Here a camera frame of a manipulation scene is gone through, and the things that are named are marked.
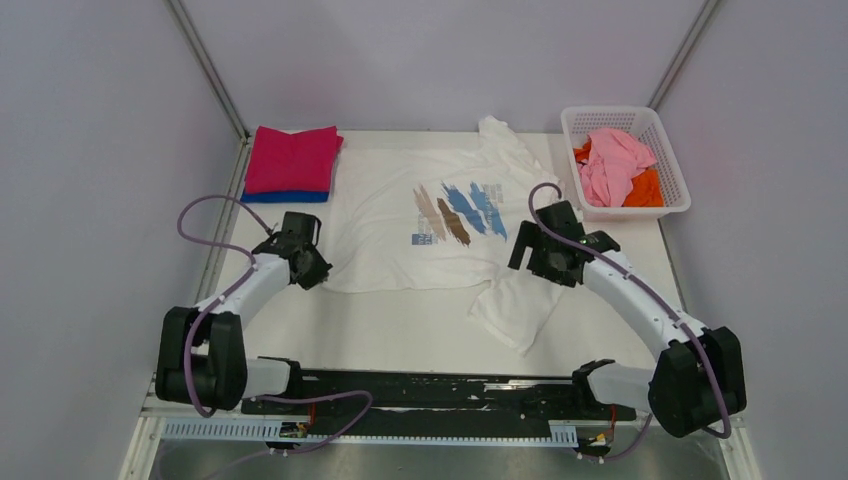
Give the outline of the white printed t shirt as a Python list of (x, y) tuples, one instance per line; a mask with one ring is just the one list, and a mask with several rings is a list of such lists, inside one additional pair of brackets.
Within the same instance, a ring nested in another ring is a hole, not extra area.
[(342, 293), (480, 286), (467, 316), (527, 352), (562, 295), (508, 267), (532, 206), (555, 202), (557, 177), (494, 117), (471, 147), (344, 148), (322, 249), (326, 287)]

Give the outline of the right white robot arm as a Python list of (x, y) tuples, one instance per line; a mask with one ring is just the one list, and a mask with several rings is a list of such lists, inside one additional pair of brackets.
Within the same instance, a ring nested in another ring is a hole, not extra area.
[(709, 328), (673, 305), (636, 272), (606, 232), (588, 233), (567, 201), (537, 209), (520, 224), (508, 262), (552, 284), (583, 286), (604, 300), (652, 354), (650, 369), (613, 359), (580, 366), (571, 403), (584, 417), (610, 404), (646, 412), (671, 436), (731, 434), (730, 418), (747, 406), (739, 338)]

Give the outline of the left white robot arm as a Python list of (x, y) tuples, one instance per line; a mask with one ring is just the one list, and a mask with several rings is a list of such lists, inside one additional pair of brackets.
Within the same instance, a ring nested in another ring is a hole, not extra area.
[(327, 280), (332, 266), (317, 248), (321, 226), (312, 214), (286, 213), (247, 252), (241, 275), (231, 286), (166, 313), (154, 381), (158, 399), (192, 405), (204, 417), (263, 395), (283, 413), (304, 405), (307, 389), (291, 376), (290, 362), (248, 358), (243, 332), (287, 287), (309, 290)]

